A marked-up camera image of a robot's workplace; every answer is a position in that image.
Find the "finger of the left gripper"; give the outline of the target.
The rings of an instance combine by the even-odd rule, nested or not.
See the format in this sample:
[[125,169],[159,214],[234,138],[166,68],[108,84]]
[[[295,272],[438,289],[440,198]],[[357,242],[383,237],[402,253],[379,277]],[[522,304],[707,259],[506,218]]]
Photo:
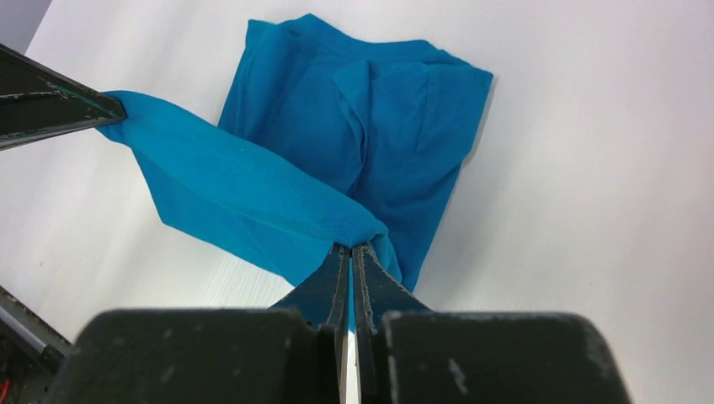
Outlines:
[[1,149],[126,119],[121,102],[1,46]]

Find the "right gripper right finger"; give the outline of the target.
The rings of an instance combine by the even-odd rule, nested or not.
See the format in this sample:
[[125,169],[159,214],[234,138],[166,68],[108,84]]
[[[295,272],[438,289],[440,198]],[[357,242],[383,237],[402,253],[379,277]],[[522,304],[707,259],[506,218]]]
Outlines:
[[616,361],[567,312],[443,312],[416,299],[370,245],[352,251],[362,403],[628,403]]

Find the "blue t-shirt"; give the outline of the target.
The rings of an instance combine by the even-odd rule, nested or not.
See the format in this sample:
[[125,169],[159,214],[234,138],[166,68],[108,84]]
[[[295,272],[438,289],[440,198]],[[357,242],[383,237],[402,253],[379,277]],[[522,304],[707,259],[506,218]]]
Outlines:
[[418,281],[493,75],[424,40],[369,43],[308,14],[252,20],[217,124],[114,91],[162,222],[299,284],[368,242]]

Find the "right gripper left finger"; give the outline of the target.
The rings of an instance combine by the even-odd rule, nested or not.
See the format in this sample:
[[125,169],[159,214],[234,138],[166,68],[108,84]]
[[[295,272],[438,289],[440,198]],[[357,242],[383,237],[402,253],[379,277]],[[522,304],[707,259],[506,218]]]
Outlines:
[[266,309],[106,311],[80,333],[50,403],[342,403],[349,251]]

